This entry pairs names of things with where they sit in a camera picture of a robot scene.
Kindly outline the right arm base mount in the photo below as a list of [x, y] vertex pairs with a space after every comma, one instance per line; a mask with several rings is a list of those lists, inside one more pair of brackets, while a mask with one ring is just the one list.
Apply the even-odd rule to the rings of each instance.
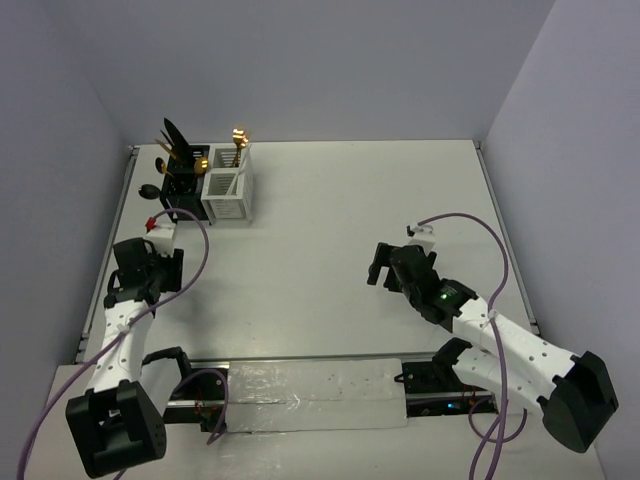
[[403, 362], [394, 381], [403, 386], [406, 413], [410, 418], [496, 413], [493, 395], [465, 385], [453, 370], [432, 360]]

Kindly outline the black spoon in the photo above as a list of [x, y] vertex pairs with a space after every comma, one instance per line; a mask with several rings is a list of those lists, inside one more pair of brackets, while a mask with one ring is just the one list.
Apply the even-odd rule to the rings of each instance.
[[153, 184], [142, 184], [138, 188], [138, 195], [147, 202], [153, 203], [158, 209], [167, 210], [171, 208], [163, 191]]

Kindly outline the gold spoon green handle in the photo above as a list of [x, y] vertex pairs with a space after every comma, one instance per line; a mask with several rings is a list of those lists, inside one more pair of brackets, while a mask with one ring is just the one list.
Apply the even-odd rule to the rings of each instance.
[[180, 182], [180, 179], [177, 178], [173, 173], [169, 171], [166, 162], [161, 157], [157, 157], [155, 159], [154, 166], [158, 173], [168, 176], [169, 178], [173, 179], [176, 182]]
[[205, 175], [209, 167], [209, 159], [207, 157], [198, 158], [193, 166], [194, 174], [196, 176]]

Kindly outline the gold knife green handle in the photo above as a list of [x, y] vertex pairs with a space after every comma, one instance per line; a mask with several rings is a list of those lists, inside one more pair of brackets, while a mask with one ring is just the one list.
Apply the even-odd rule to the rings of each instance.
[[174, 144], [173, 144], [172, 140], [170, 139], [169, 135], [164, 131], [160, 131], [160, 134], [162, 135], [163, 139], [160, 140], [158, 138], [155, 138], [154, 142], [157, 145], [159, 145], [177, 164], [182, 164], [183, 160], [174, 151], [174, 149], [173, 149]]

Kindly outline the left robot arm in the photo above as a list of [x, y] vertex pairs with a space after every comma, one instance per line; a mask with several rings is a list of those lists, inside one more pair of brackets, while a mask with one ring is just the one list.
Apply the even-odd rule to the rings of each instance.
[[116, 243], [113, 253], [117, 268], [103, 300], [104, 353], [85, 392], [65, 410], [92, 479], [163, 458], [166, 406], [171, 397], [188, 396], [196, 384], [181, 348], [145, 351], [161, 295], [182, 288], [183, 250], [171, 240], [145, 235]]

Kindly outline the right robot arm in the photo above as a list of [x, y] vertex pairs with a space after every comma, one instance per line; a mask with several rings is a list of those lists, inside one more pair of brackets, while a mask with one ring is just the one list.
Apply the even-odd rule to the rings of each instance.
[[473, 385], [538, 415], [561, 445], [586, 452], [619, 407], [604, 361], [559, 348], [490, 309], [462, 283], [438, 276], [436, 255], [419, 244], [379, 243], [367, 282], [404, 295], [427, 322], [452, 335], [436, 355], [436, 383]]

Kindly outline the black knife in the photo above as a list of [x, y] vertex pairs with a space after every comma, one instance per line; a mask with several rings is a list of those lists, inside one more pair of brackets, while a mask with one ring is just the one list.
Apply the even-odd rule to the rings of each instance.
[[174, 144], [174, 151], [182, 158], [186, 167], [193, 166], [193, 156], [189, 143], [179, 130], [167, 130], [169, 137]]
[[183, 134], [168, 118], [164, 118], [164, 126], [173, 143], [174, 153], [185, 165], [191, 165], [193, 160], [191, 147]]

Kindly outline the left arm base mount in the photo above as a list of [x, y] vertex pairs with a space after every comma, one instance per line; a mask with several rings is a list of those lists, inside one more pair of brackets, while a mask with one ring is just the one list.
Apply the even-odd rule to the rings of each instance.
[[164, 410], [166, 424], [191, 424], [213, 438], [226, 430], [228, 369], [196, 368], [172, 393]]

